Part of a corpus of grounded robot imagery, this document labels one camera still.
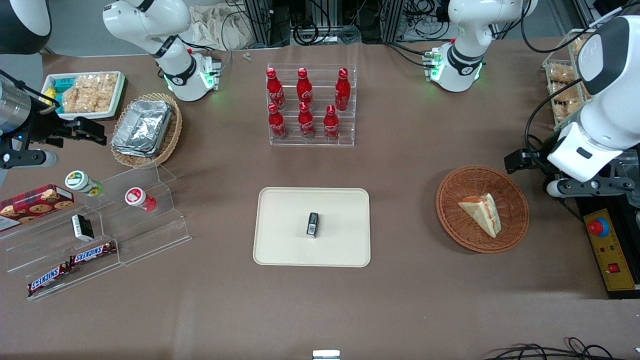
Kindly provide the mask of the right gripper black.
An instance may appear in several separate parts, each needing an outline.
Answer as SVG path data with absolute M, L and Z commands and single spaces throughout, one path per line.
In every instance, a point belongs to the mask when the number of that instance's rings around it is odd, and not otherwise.
M 26 117 L 21 125 L 21 149 L 27 150 L 34 142 L 64 146 L 64 140 L 78 141 L 76 133 L 84 133 L 85 140 L 106 146 L 105 128 L 87 118 L 74 118 L 73 122 L 60 118 L 57 112 L 39 114 L 35 111 Z

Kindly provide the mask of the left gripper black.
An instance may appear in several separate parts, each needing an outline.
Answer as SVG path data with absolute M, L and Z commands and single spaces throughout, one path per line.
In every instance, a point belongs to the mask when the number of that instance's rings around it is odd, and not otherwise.
M 556 146 L 559 134 L 551 134 L 546 139 L 541 140 L 539 137 L 531 134 L 534 145 L 538 145 L 535 150 L 528 151 L 525 148 L 519 149 L 519 152 L 512 152 L 503 158 L 503 164 L 507 174 L 514 174 L 522 169 L 539 169 L 538 160 L 544 164 L 544 172 L 546 174 L 561 174 L 562 171 L 557 166 L 551 164 L 548 156 Z

